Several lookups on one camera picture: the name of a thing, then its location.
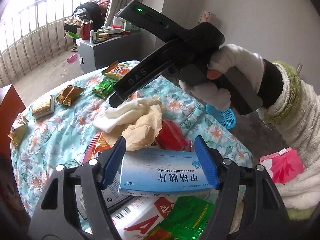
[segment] barcode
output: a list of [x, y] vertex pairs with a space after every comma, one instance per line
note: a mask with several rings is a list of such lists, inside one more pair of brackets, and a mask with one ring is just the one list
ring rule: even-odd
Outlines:
[[127, 215], [131, 213], [131, 210], [128, 207], [125, 207], [120, 212], [115, 214], [115, 219], [121, 220], [122, 218], [125, 218]]
[[85, 205], [84, 205], [84, 200], [83, 200], [83, 196], [78, 196], [83, 208], [85, 209]]

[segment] blue circular logo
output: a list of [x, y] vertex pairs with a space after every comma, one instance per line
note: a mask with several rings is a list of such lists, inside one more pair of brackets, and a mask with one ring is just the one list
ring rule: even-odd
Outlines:
[[201, 168], [201, 164], [200, 164], [200, 162], [198, 160], [194, 160], [192, 162], [192, 166], [195, 167], [196, 169]]

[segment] gray box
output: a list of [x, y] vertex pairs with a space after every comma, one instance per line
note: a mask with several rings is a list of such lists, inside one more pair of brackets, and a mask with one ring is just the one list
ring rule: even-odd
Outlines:
[[104, 68], [115, 61], [142, 60], [141, 33], [116, 37], [93, 44], [89, 40], [77, 39], [80, 66], [84, 74]]

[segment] metal screw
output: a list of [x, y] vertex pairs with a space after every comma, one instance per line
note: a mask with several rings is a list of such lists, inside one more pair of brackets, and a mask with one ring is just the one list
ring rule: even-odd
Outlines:
[[62, 171], [64, 169], [64, 165], [63, 164], [59, 164], [57, 167], [56, 167], [56, 170], [57, 171]]
[[257, 165], [257, 170], [258, 171], [264, 171], [264, 167], [261, 164]]
[[98, 160], [97, 159], [91, 159], [91, 160], [89, 160], [89, 165], [91, 165], [91, 166], [94, 166], [94, 165], [96, 165], [98, 163]]
[[225, 165], [230, 165], [231, 163], [232, 163], [232, 161], [230, 160], [230, 159], [228, 159], [228, 158], [225, 158], [225, 159], [223, 159], [223, 164], [225, 164]]

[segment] red thermos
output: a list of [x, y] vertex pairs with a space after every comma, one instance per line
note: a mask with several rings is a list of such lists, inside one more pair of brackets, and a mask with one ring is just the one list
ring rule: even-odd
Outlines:
[[83, 40], [89, 40], [90, 39], [90, 29], [91, 24], [89, 19], [82, 20], [81, 24], [81, 35]]

